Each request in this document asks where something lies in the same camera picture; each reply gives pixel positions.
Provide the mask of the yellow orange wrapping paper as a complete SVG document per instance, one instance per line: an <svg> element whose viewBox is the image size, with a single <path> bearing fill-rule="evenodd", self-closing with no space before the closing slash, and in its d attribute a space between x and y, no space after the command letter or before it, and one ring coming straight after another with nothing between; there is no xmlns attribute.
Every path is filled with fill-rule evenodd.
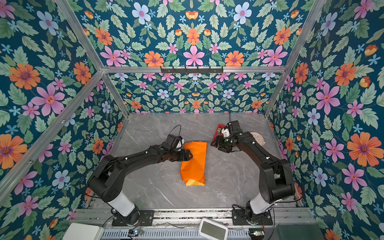
<svg viewBox="0 0 384 240"><path fill-rule="evenodd" d="M192 159L182 162L181 179L186 186L205 186L205 166L208 144L206 142L185 143L185 149L190 150Z"/></svg>

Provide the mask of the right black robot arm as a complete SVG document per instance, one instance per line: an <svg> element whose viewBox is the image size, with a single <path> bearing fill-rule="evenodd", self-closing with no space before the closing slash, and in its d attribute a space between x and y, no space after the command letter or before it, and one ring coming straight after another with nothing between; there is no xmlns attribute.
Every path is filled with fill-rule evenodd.
<svg viewBox="0 0 384 240"><path fill-rule="evenodd" d="M211 146L225 153L233 153L236 147L246 153L259 168L259 193L244 208L249 223L258 222L276 202L295 195L293 172L289 164L267 152L251 133L234 134L227 138L218 135Z"/></svg>

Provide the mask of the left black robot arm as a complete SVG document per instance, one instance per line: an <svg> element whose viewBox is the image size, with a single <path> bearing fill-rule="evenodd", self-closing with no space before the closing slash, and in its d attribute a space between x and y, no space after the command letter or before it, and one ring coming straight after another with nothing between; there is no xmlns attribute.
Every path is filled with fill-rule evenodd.
<svg viewBox="0 0 384 240"><path fill-rule="evenodd" d="M170 162L187 162L193 158L190 150L173 149L161 145L150 146L148 149L129 156L113 157L108 155L102 159L87 181L90 188L104 203L124 218L126 223L133 225L139 219L138 207L123 192L126 176L149 165Z"/></svg>

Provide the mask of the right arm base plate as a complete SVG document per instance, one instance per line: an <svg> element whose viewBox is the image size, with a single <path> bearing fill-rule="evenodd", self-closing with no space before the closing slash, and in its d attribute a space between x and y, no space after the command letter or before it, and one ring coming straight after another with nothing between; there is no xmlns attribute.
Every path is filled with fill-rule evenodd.
<svg viewBox="0 0 384 240"><path fill-rule="evenodd" d="M248 219L246 211L240 208L232 209L232 222L234 226L272 226L274 224L270 212L260 215L251 214L251 218Z"/></svg>

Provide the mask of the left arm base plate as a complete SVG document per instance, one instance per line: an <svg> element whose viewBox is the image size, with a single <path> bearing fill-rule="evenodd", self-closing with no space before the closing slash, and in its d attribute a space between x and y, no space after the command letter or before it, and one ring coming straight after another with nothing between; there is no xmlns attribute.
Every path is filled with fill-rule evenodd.
<svg viewBox="0 0 384 240"><path fill-rule="evenodd" d="M153 210L138 210L134 209L126 217L116 212L113 217L112 226L113 227L149 227L152 226L154 220Z"/></svg>

